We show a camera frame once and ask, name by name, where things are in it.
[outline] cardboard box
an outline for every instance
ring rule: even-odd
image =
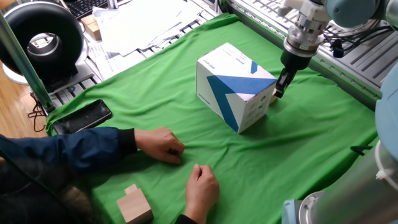
[[[267,113],[275,83],[229,43],[197,60],[197,96],[238,134]]]

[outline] keyboard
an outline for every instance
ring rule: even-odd
[[[106,7],[107,0],[77,0],[74,2],[66,2],[70,12],[76,19],[80,20],[83,17],[89,16],[93,12],[93,6]]]

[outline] metal pole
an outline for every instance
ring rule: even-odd
[[[51,112],[55,109],[54,104],[47,93],[47,90],[43,86],[39,76],[37,76],[32,64],[27,58],[24,50],[19,44],[17,38],[12,32],[10,26],[7,23],[6,18],[0,11],[0,41],[6,47],[8,53],[14,60],[15,64],[18,66],[19,70],[26,78],[29,86],[32,88],[37,99],[43,105],[47,112]]]
[[[108,9],[117,9],[119,8],[118,0],[108,0]]]

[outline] jacket sleeve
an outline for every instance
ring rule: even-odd
[[[185,215],[180,215],[177,218],[177,221],[175,221],[175,224],[197,224],[194,222],[192,219],[186,217]]]
[[[67,163],[87,174],[120,162],[137,152],[134,129],[93,128],[45,138],[8,139],[0,135],[0,149],[11,159],[33,158]]]

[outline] white paper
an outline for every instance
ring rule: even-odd
[[[89,48],[90,56],[94,57],[93,60],[103,80],[107,80],[145,59],[138,51],[122,56],[118,53],[105,51],[102,44],[93,44]]]
[[[119,9],[93,9],[105,51],[123,56],[176,36],[199,13],[199,7],[181,0],[132,0]]]

